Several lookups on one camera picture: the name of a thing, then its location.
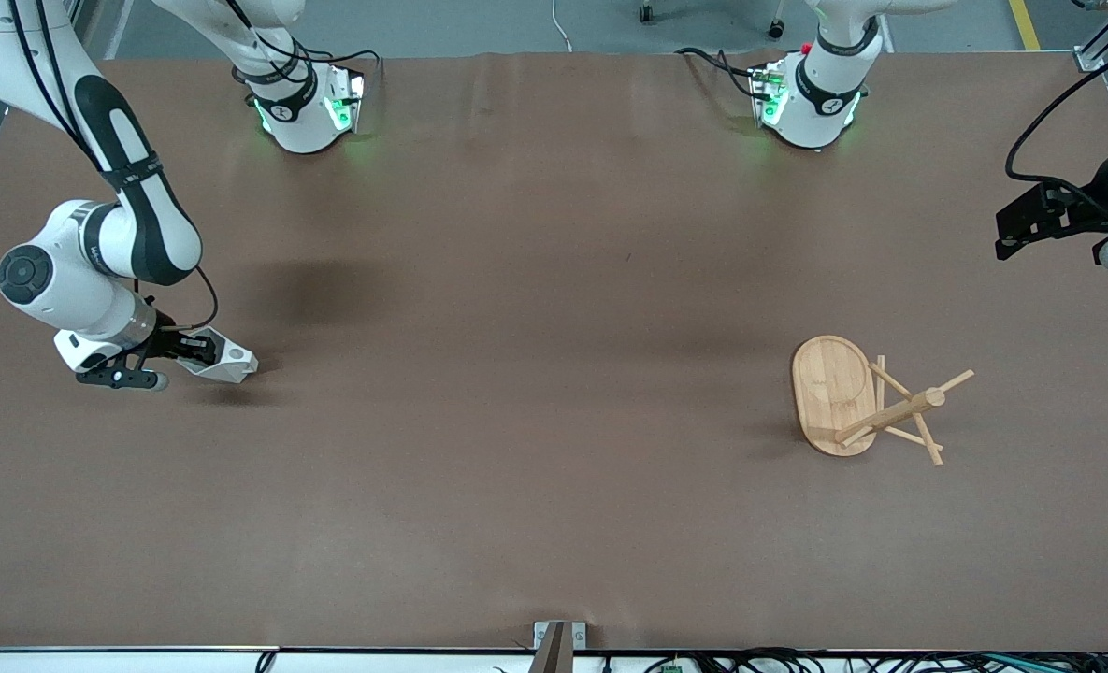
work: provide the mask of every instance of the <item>wooden rod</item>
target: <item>wooden rod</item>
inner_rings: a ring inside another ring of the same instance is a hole
[[[954,379],[948,380],[947,384],[940,386],[940,389],[947,392],[948,390],[954,389],[956,386],[961,386],[961,384],[964,384],[965,380],[968,380],[970,378],[973,378],[973,370],[966,369],[965,371],[961,371],[961,374],[956,375]]]
[[[883,427],[882,431],[890,431],[890,434],[894,435],[895,438],[903,438],[903,439],[906,439],[909,442],[914,442],[914,443],[917,443],[921,447],[926,447],[926,443],[924,442],[924,438],[917,438],[917,436],[910,434],[910,431],[900,430],[900,429],[896,429],[896,427],[892,427],[892,426]]]
[[[912,417],[912,414],[923,414],[925,410],[937,408],[937,406],[943,405],[943,401],[945,401],[945,396],[943,396],[942,389],[929,388],[917,396],[913,396],[912,399],[891,405],[879,410],[878,414],[871,414],[869,418],[862,418],[853,425],[844,427],[843,430],[837,432],[835,441],[848,447],[856,439],[864,438],[870,431],[879,431],[883,427],[899,425],[900,421]]]
[[[920,437],[924,439],[924,446],[929,450],[929,456],[932,457],[932,465],[943,465],[943,459],[940,457],[940,449],[943,447],[940,447],[940,443],[935,443],[935,439],[932,438],[932,431],[929,430],[924,417],[916,414],[914,418],[915,425],[920,429]]]
[[[886,371],[886,356],[878,357],[878,369],[880,371]],[[875,386],[878,391],[878,410],[886,408],[886,379],[879,376],[878,386]]]
[[[899,390],[900,396],[904,396],[907,399],[912,399],[912,391],[907,390],[907,388],[904,388],[903,384],[900,384],[899,380],[895,380],[894,376],[886,374],[886,366],[875,366],[875,364],[870,363],[870,371],[876,374],[878,378],[885,380],[886,384],[890,384],[891,388]]]

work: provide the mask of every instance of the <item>metal bracket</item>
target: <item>metal bracket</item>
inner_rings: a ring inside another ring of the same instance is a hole
[[[551,623],[560,622],[533,622],[533,649],[542,646],[545,633],[548,632]],[[561,622],[571,628],[572,649],[587,649],[587,622]]]
[[[1108,51],[1108,21],[1089,38],[1088,42],[1074,48],[1074,59],[1081,72],[1092,72],[1105,63],[1106,51]]]

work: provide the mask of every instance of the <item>cable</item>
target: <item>cable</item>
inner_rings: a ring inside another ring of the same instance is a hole
[[[571,44],[570,35],[566,35],[566,31],[562,30],[562,24],[557,22],[557,0],[551,0],[550,3],[550,17],[554,18],[554,27],[557,27],[558,33],[562,33],[563,41],[566,42],[567,54],[574,54],[574,45]]]
[[[225,3],[229,4],[229,9],[233,9],[233,12],[237,14],[237,20],[242,21],[243,26],[245,26],[247,30],[254,33],[255,38],[257,38],[259,42],[266,44],[266,47],[270,48],[271,51],[276,51],[281,55],[293,57],[293,59],[300,59],[309,63],[336,63],[338,61],[349,61],[350,59],[357,59],[358,57],[366,57],[366,55],[375,57],[375,63],[377,64],[380,61],[382,61],[382,59],[379,58],[379,54],[377,54],[377,52],[375,52],[373,50],[356,51],[353,52],[353,54],[349,54],[347,57],[335,57],[330,51],[310,50],[309,48],[302,45],[300,41],[298,41],[298,39],[296,38],[291,39],[293,47],[298,48],[298,50],[302,51],[302,55],[293,54],[293,52],[280,50],[275,44],[267,42],[267,39],[264,39],[263,35],[258,33],[258,30],[255,30],[255,24],[252,24],[249,18],[246,17],[246,12],[243,12],[242,6],[237,3],[237,0],[225,0]],[[328,57],[320,57],[320,59],[317,59],[317,57],[315,55],[319,54],[328,54]]]
[[[267,673],[275,665],[277,654],[278,652],[268,651],[258,655],[258,661],[255,662],[255,673]]]
[[[171,327],[161,328],[163,332],[187,332],[189,329],[199,329],[204,327],[204,325],[211,324],[213,318],[217,317],[217,312],[220,309],[219,302],[217,300],[217,290],[213,288],[213,283],[208,281],[208,276],[204,274],[203,268],[197,265],[197,267],[195,267],[195,272],[201,274],[201,281],[204,281],[204,286],[208,288],[208,295],[213,297],[213,312],[208,314],[208,318],[204,318],[204,323],[197,323],[195,325],[171,325]],[[271,654],[271,660],[275,659],[275,652],[264,652],[264,654]]]
[[[675,51],[674,54],[701,57],[705,61],[707,61],[707,63],[711,64],[711,68],[720,69],[721,71],[728,73],[728,79],[732,81],[732,85],[737,88],[737,91],[745,93],[745,95],[749,95],[750,99],[757,99],[758,101],[769,101],[770,99],[766,93],[758,93],[746,89],[746,86],[741,85],[740,81],[737,80],[738,74],[741,77],[749,77],[750,69],[755,69],[758,65],[763,65],[766,63],[750,65],[749,69],[735,69],[732,68],[732,64],[728,63],[728,57],[725,55],[724,50],[717,51],[716,57],[712,57],[711,54],[708,54],[707,51],[698,50],[698,48],[695,47],[683,47],[681,50]]]
[[[51,38],[51,24],[45,18],[45,6],[42,0],[33,0],[33,9],[38,11],[38,22],[42,30],[42,42],[45,43],[45,51],[51,59],[51,69],[54,72],[54,84],[59,89],[59,98],[63,101],[63,111],[68,112],[68,126],[74,130],[74,135],[71,140],[75,141],[76,145],[83,150],[89,157],[92,156],[91,151],[88,150],[88,143],[84,141],[84,129],[80,128],[80,121],[75,119],[75,111],[71,108],[71,98],[68,95],[68,88],[63,84],[63,71],[59,68],[59,57],[54,52],[54,39]]]
[[[1067,99],[1069,99],[1069,95],[1074,95],[1086,84],[1089,84],[1089,82],[1095,81],[1097,80],[1097,78],[1104,75],[1106,71],[1108,71],[1108,63],[1101,65],[1101,68],[1099,69],[1096,69],[1096,71],[1092,71],[1091,73],[1083,77],[1080,80],[1074,82],[1074,85],[1063,91],[1061,94],[1057,95],[1056,99],[1053,99],[1053,102],[1048,103],[1048,106],[1046,106],[1044,111],[1040,111],[1039,115],[1036,115],[1036,119],[1033,120],[1032,123],[1027,124],[1027,129],[1024,129],[1024,132],[1019,134],[1018,140],[1016,140],[1015,144],[1010,146],[1010,151],[1007,152],[1006,175],[1012,180],[1018,180],[1020,182],[1037,182],[1037,183],[1049,182],[1050,184],[1055,184],[1055,186],[1065,188],[1065,191],[1070,192],[1075,196],[1078,196],[1079,200],[1085,201],[1085,203],[1087,203],[1089,207],[1096,208],[1098,212],[1105,214],[1105,216],[1108,217],[1108,208],[1101,207],[1101,205],[1098,204],[1097,201],[1092,200],[1091,196],[1083,192],[1081,188],[1076,186],[1074,183],[1064,179],[1055,177],[1054,175],[1025,174],[1025,172],[1015,171],[1016,154],[1019,153],[1019,149],[1023,147],[1024,142],[1027,142],[1028,137],[1032,137],[1032,133],[1036,132],[1036,129],[1039,128],[1039,124],[1044,123],[1045,119],[1048,119],[1048,115],[1053,114],[1053,111],[1056,110],[1060,103],[1067,101]]]
[[[71,132],[71,126],[68,126],[68,121],[63,120],[63,115],[59,112],[57,104],[54,104],[54,99],[51,99],[50,91],[45,89],[45,81],[42,81],[42,75],[38,72],[38,63],[33,62],[33,52],[29,48],[27,31],[22,29],[21,13],[18,11],[18,0],[9,0],[9,13],[14,22],[14,33],[18,33],[18,42],[22,47],[23,54],[27,55],[27,65],[29,65],[29,71],[31,71],[33,84],[38,85],[39,92],[42,93],[42,99],[45,100],[45,105],[50,108],[51,114],[58,120],[59,126],[63,128],[63,132],[70,135],[71,140],[75,140],[75,133]]]

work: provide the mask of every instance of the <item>oval wooden board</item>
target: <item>oval wooden board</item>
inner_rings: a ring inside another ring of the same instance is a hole
[[[848,447],[835,442],[837,430],[878,411],[873,373],[861,348],[838,336],[815,336],[793,354],[790,376],[799,422],[811,447],[829,456],[856,456],[870,448],[873,434]]]

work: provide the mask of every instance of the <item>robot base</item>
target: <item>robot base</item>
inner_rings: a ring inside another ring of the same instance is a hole
[[[327,63],[314,63],[314,70],[322,84],[314,99],[298,111],[296,120],[281,121],[279,118],[288,119],[290,112],[278,105],[263,110],[260,104],[254,103],[263,120],[263,131],[270,133],[280,147],[295,154],[320,152],[341,134],[356,133],[358,128],[365,78]]]
[[[804,55],[796,51],[750,73],[751,90],[770,98],[769,101],[753,99],[753,118],[759,126],[771,129],[790,145],[815,150],[831,144],[848,124],[853,123],[853,111],[861,101],[861,93],[839,114],[819,114],[814,103],[799,92],[796,71]]]

